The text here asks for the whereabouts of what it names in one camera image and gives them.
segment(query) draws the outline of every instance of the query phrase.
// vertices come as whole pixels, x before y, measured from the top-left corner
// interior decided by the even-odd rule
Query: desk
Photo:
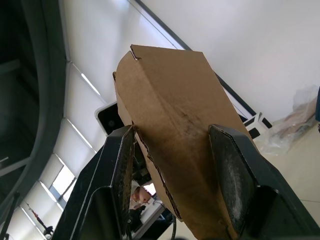
[[[148,203],[141,213],[142,226],[136,232],[131,233],[132,239],[140,239],[165,210],[161,200],[150,198]]]

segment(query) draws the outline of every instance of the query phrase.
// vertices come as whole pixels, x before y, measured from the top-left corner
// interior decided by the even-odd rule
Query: white floor
[[[320,225],[320,133],[314,126],[304,134],[285,155],[264,156],[283,175],[291,188]],[[159,240],[171,238],[171,225]],[[177,237],[195,240],[191,231],[183,222],[177,222]]]

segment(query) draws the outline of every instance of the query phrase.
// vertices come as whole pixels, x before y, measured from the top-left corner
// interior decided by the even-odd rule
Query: plastic bag
[[[318,86],[312,85],[296,92],[293,112],[274,122],[272,128],[254,140],[261,154],[277,156],[287,153],[293,142],[316,124],[318,89]]]

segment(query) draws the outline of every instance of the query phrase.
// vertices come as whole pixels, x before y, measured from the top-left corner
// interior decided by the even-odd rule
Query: cardboard fold
[[[157,195],[196,238],[235,239],[208,126],[250,135],[202,52],[138,45],[131,50],[116,70],[118,113],[138,129]]]

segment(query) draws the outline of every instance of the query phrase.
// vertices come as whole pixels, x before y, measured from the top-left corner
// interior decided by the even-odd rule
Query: white wall
[[[320,83],[318,0],[142,0],[270,121]]]

